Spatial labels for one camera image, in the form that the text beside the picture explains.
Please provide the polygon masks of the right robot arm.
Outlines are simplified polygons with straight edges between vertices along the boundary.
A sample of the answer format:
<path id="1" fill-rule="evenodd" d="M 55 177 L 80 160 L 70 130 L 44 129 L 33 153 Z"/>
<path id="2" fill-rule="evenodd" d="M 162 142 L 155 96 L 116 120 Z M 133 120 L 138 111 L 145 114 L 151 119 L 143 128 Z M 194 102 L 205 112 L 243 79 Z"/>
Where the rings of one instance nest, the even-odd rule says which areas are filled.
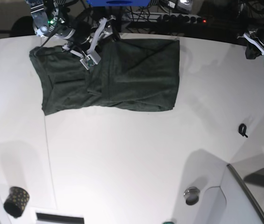
<path id="1" fill-rule="evenodd" d="M 119 41 L 120 35 L 115 28 L 116 17 L 103 14 L 92 6 L 86 6 L 76 17 L 69 15 L 70 7 L 78 0 L 27 0 L 33 19 L 36 36 L 67 41 L 61 52 L 71 51 L 85 57 L 95 51 L 97 46 L 111 41 Z"/>

